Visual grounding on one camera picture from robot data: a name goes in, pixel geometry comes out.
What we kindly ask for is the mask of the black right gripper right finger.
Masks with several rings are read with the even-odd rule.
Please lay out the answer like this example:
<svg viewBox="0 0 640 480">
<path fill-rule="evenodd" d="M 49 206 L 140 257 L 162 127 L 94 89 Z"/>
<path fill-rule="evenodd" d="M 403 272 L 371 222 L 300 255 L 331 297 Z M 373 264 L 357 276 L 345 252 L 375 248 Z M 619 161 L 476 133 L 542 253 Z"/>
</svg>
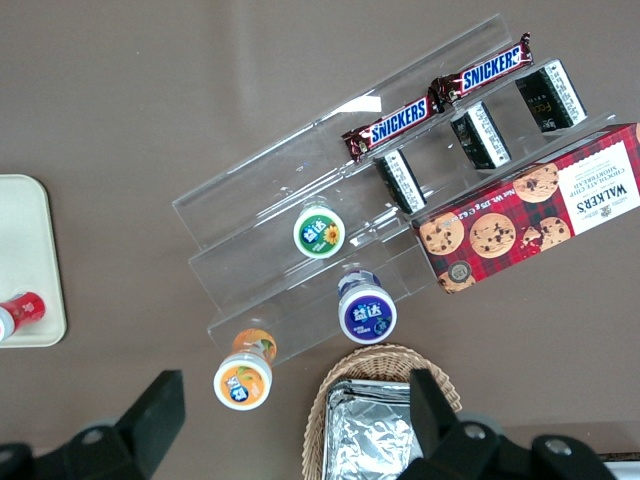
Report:
<svg viewBox="0 0 640 480">
<path fill-rule="evenodd" d="M 528 479 L 526 451 L 478 420 L 459 419 L 427 369 L 410 373 L 410 420 L 422 450 L 401 479 Z"/>
</svg>

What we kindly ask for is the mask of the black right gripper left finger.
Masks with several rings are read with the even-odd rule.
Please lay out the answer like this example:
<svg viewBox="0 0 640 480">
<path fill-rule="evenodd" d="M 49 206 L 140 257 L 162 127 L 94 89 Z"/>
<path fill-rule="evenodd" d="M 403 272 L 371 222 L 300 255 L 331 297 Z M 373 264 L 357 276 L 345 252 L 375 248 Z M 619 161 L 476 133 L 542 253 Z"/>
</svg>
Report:
<svg viewBox="0 0 640 480">
<path fill-rule="evenodd" d="M 161 372 L 114 423 L 76 434 L 35 463 L 38 479 L 149 479 L 185 422 L 183 374 Z"/>
</svg>

